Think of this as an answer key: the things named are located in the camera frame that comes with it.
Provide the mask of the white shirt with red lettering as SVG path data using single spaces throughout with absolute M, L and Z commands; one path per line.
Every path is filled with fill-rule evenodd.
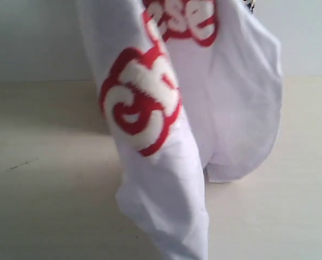
M 280 43 L 243 1 L 77 1 L 124 174 L 119 209 L 164 259 L 207 259 L 205 182 L 241 179 L 279 132 Z

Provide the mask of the dark brown wicker basket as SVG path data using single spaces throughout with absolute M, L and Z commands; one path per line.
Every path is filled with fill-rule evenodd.
M 250 13 L 253 14 L 255 9 L 255 0 L 243 0 L 243 3 Z

